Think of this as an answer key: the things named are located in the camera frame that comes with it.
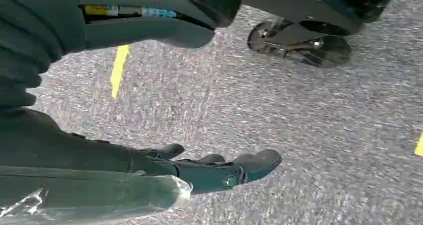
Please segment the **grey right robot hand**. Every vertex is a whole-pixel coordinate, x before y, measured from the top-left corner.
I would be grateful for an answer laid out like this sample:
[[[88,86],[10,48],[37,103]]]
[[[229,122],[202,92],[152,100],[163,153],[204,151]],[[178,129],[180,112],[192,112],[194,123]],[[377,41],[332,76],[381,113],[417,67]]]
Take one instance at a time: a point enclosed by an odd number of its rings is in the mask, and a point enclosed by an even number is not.
[[[83,19],[0,17],[0,222],[76,225],[141,217],[192,195],[257,181],[280,164],[275,150],[232,161],[178,160],[180,144],[135,149],[67,133],[32,110],[28,88],[70,52],[89,48]]]

